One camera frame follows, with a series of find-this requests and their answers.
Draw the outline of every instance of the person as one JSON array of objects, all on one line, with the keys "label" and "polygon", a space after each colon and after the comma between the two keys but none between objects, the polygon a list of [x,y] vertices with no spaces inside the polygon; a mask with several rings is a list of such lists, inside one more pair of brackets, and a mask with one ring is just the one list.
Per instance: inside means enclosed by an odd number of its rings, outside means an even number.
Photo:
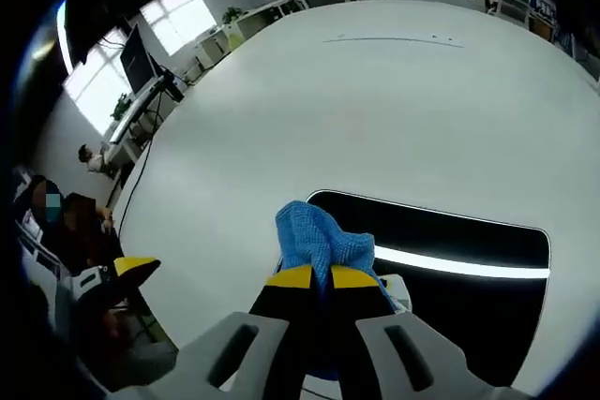
[{"label": "person", "polygon": [[94,199],[76,193],[63,197],[55,183],[36,175],[13,203],[18,221],[27,210],[42,230],[42,245],[72,274],[123,256],[111,211]]},{"label": "person", "polygon": [[107,147],[102,145],[100,148],[100,153],[96,154],[92,152],[92,150],[87,147],[86,144],[84,144],[79,148],[78,158],[82,163],[87,165],[87,169],[90,172],[104,173],[110,178],[114,178],[117,168],[113,164],[107,163],[104,159],[104,153],[106,150]]}]

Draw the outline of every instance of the light strip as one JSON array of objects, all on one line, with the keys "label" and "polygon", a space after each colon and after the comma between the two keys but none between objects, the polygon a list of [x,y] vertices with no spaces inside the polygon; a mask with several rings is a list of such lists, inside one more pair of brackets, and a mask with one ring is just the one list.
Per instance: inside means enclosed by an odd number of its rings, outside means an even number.
[{"label": "light strip", "polygon": [[526,278],[544,279],[550,276],[550,269],[530,269],[523,267],[502,267],[474,264],[471,262],[458,262],[448,259],[438,259],[414,255],[387,247],[375,245],[375,258],[386,261],[406,264],[408,266],[431,269],[433,271],[448,272],[450,274],[488,276],[491,278]]},{"label": "light strip", "polygon": [[58,31],[58,43],[60,44],[60,52],[63,54],[63,61],[67,68],[68,75],[73,73],[73,63],[71,55],[68,53],[67,30],[65,29],[65,14],[67,11],[67,0],[64,0],[58,11],[56,11],[56,29]]}]

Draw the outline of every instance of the blue cloth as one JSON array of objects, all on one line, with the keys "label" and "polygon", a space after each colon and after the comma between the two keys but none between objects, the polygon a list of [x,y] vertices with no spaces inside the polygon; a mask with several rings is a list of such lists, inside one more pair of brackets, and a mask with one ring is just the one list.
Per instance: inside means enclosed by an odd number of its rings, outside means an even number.
[{"label": "blue cloth", "polygon": [[392,305],[389,294],[373,271],[375,249],[373,236],[343,231],[334,218],[318,206],[294,200],[285,205],[275,218],[281,246],[281,269],[310,264],[321,293],[333,264],[351,267],[372,276]]}]

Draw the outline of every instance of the black monitor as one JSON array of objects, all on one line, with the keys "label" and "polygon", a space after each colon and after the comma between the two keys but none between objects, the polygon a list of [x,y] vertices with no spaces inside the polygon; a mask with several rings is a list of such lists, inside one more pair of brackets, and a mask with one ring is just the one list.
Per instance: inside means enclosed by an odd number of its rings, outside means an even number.
[{"label": "black monitor", "polygon": [[150,62],[150,56],[143,46],[142,36],[137,25],[133,27],[121,52],[121,63],[134,94],[140,93],[144,86],[157,75]]}]

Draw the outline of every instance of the window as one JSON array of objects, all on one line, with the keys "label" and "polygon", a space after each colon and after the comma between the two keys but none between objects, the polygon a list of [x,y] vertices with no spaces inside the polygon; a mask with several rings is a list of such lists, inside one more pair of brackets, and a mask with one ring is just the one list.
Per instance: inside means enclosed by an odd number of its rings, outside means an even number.
[{"label": "window", "polygon": [[125,35],[113,29],[90,50],[85,65],[79,63],[63,85],[83,116],[101,135],[113,122],[111,114],[119,97],[131,92],[119,59],[125,41]]},{"label": "window", "polygon": [[203,0],[155,0],[142,15],[169,55],[217,25]]}]

